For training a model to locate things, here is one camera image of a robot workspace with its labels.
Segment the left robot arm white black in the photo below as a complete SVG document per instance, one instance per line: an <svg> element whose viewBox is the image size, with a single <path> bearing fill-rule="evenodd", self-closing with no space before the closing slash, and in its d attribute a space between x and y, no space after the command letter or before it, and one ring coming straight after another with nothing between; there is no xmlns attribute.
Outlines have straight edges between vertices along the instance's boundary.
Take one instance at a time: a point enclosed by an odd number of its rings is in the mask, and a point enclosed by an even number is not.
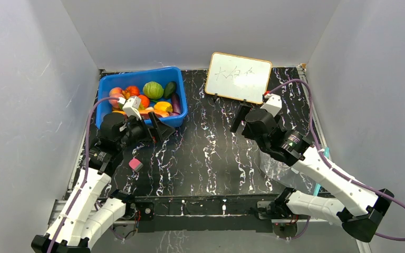
<svg viewBox="0 0 405 253"><path fill-rule="evenodd" d="M34 252L90 252L96 241L119 218L131 219L140 211L134 196L116 190L103 206L92 213L103 188L109 184L123 160L125 148L140 142L161 142L176 129L153 112L151 125L142 118L112 112L100 124L100 137L88 149L85 167L62 211L43 235L36 235Z"/></svg>

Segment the green round melon toy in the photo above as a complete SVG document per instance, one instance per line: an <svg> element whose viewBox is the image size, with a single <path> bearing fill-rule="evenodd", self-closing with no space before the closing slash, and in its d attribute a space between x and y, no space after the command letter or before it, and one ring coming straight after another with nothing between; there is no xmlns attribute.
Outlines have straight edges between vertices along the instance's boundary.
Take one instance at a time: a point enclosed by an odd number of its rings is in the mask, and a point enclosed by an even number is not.
<svg viewBox="0 0 405 253"><path fill-rule="evenodd" d="M160 99L164 93L163 87L154 81L146 83L142 90L145 96L154 100Z"/></svg>

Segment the yellow bell pepper toy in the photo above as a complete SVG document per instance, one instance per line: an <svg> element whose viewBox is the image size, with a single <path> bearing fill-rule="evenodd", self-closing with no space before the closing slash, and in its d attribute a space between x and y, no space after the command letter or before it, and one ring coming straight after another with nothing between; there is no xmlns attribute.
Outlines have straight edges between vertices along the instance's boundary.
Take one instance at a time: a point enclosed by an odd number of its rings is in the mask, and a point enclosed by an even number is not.
<svg viewBox="0 0 405 253"><path fill-rule="evenodd" d="M170 104L169 102L166 102L166 101L157 102L157 103L154 105L153 108L154 108L155 110L158 110L158 111L164 111L164 112L168 112L168 113L173 112L173 106L172 106L172 104Z"/></svg>

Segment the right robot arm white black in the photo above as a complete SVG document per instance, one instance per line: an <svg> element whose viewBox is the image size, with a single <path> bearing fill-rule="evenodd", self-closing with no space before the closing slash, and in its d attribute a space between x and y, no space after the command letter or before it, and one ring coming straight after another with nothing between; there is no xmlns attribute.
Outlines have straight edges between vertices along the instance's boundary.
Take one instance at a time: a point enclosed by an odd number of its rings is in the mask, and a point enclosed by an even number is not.
<svg viewBox="0 0 405 253"><path fill-rule="evenodd" d="M294 130L279 127L279 115L265 109L241 105L230 128L235 133L245 123L242 135L254 140L272 159L305 174L323 186L333 198L322 198L287 187L261 215L290 218L305 215L341 226L350 236L370 242L390 207L391 200L352 183L351 177L336 174L321 160L310 140Z"/></svg>

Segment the clear zip top bag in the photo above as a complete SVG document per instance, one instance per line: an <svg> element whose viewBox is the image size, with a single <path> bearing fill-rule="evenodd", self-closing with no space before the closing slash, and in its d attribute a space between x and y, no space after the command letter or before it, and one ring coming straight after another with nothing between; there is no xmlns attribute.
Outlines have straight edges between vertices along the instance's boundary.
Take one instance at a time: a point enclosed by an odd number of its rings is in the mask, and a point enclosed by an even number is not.
<svg viewBox="0 0 405 253"><path fill-rule="evenodd" d="M259 151L259 169L265 178L277 182L285 187L295 188L306 194L319 197L330 197L330 193L313 179L278 162L262 151Z"/></svg>

